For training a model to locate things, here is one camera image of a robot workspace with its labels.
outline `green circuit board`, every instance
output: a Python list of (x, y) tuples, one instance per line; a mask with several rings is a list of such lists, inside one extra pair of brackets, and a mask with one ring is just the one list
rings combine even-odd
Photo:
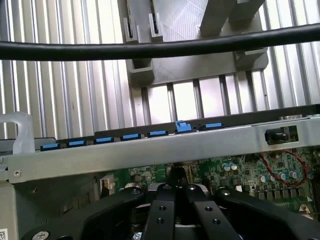
[[(292, 151), (300, 156), (307, 167), (319, 162), (313, 148), (295, 148)], [(292, 184), (299, 182), (304, 177), (301, 163), (284, 151), (266, 152), (265, 159), (272, 168), (273, 173), (283, 173), (286, 181)], [(136, 167), (121, 169), (108, 174), (113, 174), (115, 190), (131, 186), (147, 188), (154, 183), (165, 183), (173, 164)], [(313, 218), (316, 215), (314, 195), (311, 182), (307, 179), (299, 187), (290, 187), (280, 181), (271, 181), (269, 172), (259, 158), (258, 154), (225, 156), (201, 159), (194, 162), (180, 164), (186, 172), (188, 182), (203, 184), (206, 179), (210, 192), (221, 186), (236, 188), (240, 186), (243, 192), (264, 201), (271, 201), (277, 206), (285, 207), (293, 212), (303, 212)], [(296, 173), (296, 179), (290, 177), (290, 172)]]

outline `electrolytic capacitor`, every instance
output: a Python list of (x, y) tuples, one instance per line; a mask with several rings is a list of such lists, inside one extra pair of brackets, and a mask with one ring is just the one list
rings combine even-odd
[(226, 172), (229, 172), (230, 169), (231, 169), (230, 165), (227, 164), (227, 163), (222, 164), (222, 167), (223, 167), (223, 169), (224, 169)]
[(232, 169), (233, 171), (235, 171), (235, 170), (238, 169), (237, 164), (235, 164), (235, 163), (233, 163), (233, 162), (229, 163), (229, 166), (231, 167), (231, 169)]
[(281, 180), (285, 181), (287, 179), (287, 176), (286, 176), (285, 173), (279, 172), (278, 173), (278, 178), (280, 178)]
[(264, 175), (258, 176), (258, 179), (259, 179), (259, 181), (262, 182), (262, 183), (266, 183), (266, 182), (267, 182), (267, 178), (266, 178), (266, 176), (264, 176)]
[(276, 181), (276, 179), (275, 179), (273, 176), (271, 176), (271, 174), (268, 175), (268, 179), (269, 179), (269, 181), (271, 181), (271, 182)]
[(297, 172), (295, 172), (295, 171), (290, 171), (289, 172), (289, 176), (292, 179), (297, 179), (298, 178)]

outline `bolt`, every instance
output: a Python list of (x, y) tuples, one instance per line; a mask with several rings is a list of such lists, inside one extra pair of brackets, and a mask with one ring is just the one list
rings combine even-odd
[(189, 185), (189, 186), (188, 186), (188, 189), (190, 189), (190, 190), (192, 190), (192, 191), (193, 191), (193, 190), (195, 190), (195, 189), (196, 189), (196, 186), (195, 186), (195, 185)]
[(166, 184), (163, 186), (164, 189), (171, 189), (171, 186), (169, 184)]
[(133, 190), (132, 190), (132, 194), (139, 194), (139, 193), (140, 193), (140, 191), (137, 190), (137, 189), (133, 189)]
[(133, 236), (132, 236), (132, 240), (140, 240), (142, 237), (142, 232), (136, 232)]
[(49, 233), (47, 231), (40, 231), (33, 236), (32, 240), (45, 240), (48, 237), (49, 237)]
[(221, 194), (228, 196), (228, 195), (230, 195), (230, 192), (228, 190), (222, 190)]
[(20, 170), (14, 171), (13, 176), (14, 176), (15, 178), (20, 178), (20, 177), (21, 177), (21, 171), (20, 171)]

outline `black cable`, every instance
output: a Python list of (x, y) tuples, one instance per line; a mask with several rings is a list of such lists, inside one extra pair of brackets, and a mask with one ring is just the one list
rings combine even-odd
[(0, 41), (0, 60), (90, 61), (168, 58), (320, 41), (320, 23), (263, 32), (161, 43), (40, 44)]

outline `white sticker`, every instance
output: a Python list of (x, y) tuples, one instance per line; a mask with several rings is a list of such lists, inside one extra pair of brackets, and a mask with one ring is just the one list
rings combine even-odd
[(7, 228), (0, 229), (0, 240), (9, 240)]

